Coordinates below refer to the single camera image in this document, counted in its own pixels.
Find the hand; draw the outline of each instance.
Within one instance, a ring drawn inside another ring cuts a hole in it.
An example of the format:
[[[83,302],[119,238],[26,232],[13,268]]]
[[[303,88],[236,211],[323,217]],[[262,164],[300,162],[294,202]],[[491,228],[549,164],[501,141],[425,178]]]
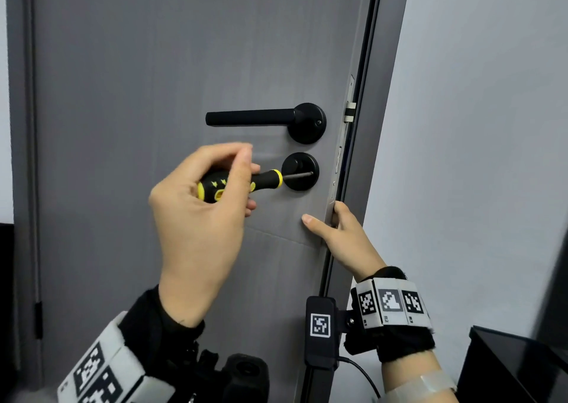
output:
[[[162,247],[160,300],[186,327],[199,325],[241,248],[245,216],[256,208],[248,195],[260,166],[251,159],[251,144],[201,147],[150,193]],[[213,166],[230,172],[221,200],[208,204],[197,198],[197,184]]]
[[[348,207],[336,201],[333,209],[337,213],[337,228],[327,226],[309,214],[304,214],[302,221],[312,233],[323,238],[332,255],[353,273],[357,282],[386,267]]]

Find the door hinge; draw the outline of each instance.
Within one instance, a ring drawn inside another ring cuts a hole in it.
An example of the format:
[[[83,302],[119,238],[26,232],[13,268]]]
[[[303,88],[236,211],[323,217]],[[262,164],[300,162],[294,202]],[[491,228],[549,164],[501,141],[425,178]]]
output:
[[[33,332],[37,340],[43,339],[43,306],[41,301],[33,306]]]
[[[343,117],[344,122],[352,122],[355,120],[355,110],[357,109],[356,102],[349,102],[347,101],[347,105],[345,106],[345,113]]]

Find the left hand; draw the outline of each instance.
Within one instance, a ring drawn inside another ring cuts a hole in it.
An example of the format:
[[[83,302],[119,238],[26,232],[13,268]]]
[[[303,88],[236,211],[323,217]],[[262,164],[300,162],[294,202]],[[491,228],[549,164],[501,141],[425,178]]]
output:
[[[160,301],[186,327],[199,325],[241,248],[245,216],[256,208],[248,195],[260,166],[251,160],[251,144],[203,146],[150,193],[162,248]],[[197,184],[211,167],[230,168],[216,204],[197,198]]]

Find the black cable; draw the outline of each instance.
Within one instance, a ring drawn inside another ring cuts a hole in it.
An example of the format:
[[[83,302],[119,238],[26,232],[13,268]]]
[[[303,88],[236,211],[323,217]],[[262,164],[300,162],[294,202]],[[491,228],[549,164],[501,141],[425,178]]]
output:
[[[371,384],[371,386],[373,387],[373,391],[375,392],[375,394],[377,395],[377,398],[380,399],[380,394],[379,394],[379,390],[377,389],[377,387],[375,386],[375,384],[373,383],[373,380],[369,377],[369,375],[367,374],[366,371],[363,370],[363,368],[357,364],[355,361],[351,360],[350,358],[347,357],[339,357],[337,358],[338,361],[343,361],[344,363],[349,363],[349,364],[353,364],[355,367],[357,367],[359,369],[359,371],[361,373],[363,373],[363,375],[365,375],[365,377],[367,378],[367,380],[369,381],[369,384]]]

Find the white bandage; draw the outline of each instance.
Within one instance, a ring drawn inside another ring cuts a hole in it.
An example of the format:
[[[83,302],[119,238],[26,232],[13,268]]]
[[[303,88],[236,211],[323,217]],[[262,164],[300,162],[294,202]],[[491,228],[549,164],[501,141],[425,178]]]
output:
[[[416,285],[408,280],[373,278],[356,286],[357,301],[365,329],[385,325],[432,328]]]
[[[378,403],[411,403],[422,401],[432,394],[445,389],[456,390],[456,384],[442,370],[438,370],[411,380],[386,393]]]
[[[138,359],[128,347],[118,324],[119,314],[75,365],[57,389],[59,403],[166,403],[175,389],[156,378],[145,376]]]

